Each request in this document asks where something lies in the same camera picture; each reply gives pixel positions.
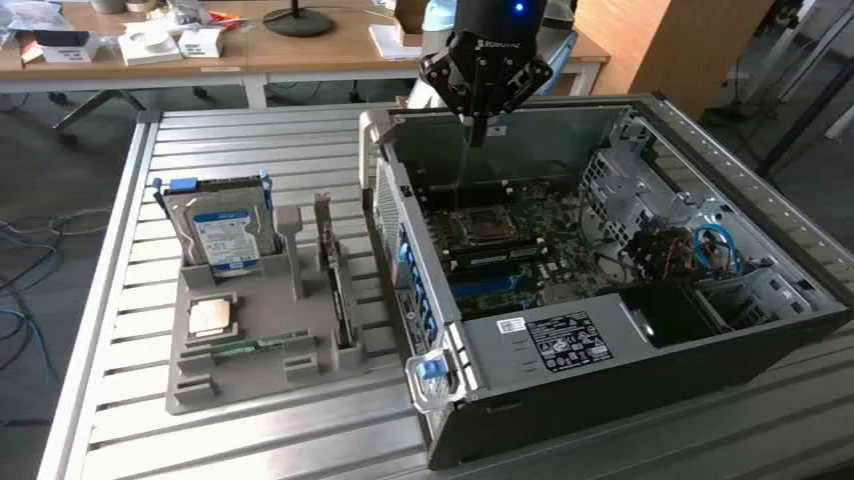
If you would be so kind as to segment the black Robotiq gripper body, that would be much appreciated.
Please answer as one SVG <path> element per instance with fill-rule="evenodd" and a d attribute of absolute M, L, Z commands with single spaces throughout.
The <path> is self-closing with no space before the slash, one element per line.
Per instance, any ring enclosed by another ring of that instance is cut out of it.
<path fill-rule="evenodd" d="M 449 45 L 478 96 L 481 58 L 499 54 L 527 61 L 538 52 L 543 1 L 461 1 Z"/>

